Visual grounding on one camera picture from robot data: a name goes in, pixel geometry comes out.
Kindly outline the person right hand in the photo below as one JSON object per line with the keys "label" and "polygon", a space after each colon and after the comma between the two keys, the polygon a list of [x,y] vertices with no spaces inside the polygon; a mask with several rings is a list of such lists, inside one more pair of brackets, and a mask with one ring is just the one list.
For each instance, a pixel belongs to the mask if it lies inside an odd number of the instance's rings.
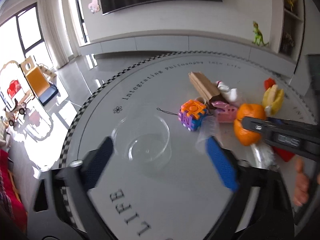
{"label": "person right hand", "polygon": [[303,206],[309,200],[309,178],[304,174],[304,162],[300,158],[296,162],[296,172],[293,202],[296,206]]}

